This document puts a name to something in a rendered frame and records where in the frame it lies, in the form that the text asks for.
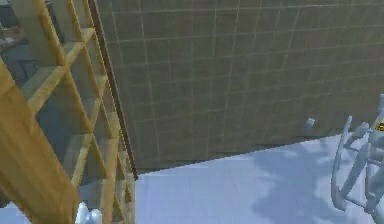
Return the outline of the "light wooden shelf unit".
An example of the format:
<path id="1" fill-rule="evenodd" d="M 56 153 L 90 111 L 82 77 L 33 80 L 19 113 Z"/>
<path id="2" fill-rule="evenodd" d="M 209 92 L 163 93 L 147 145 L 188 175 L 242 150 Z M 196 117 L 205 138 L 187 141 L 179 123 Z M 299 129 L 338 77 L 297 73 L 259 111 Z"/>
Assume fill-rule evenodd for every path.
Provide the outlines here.
<path id="1" fill-rule="evenodd" d="M 136 224 L 136 179 L 96 0 L 0 0 L 0 224 Z"/>

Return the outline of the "white crumpled object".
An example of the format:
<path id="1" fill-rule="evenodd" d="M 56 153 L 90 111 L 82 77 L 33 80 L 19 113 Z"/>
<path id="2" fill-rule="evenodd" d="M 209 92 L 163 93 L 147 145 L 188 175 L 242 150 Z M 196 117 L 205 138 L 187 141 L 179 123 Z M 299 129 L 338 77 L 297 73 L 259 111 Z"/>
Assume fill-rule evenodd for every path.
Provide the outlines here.
<path id="1" fill-rule="evenodd" d="M 77 209 L 75 224 L 102 224 L 102 213 L 98 209 L 89 210 L 84 202 Z"/>

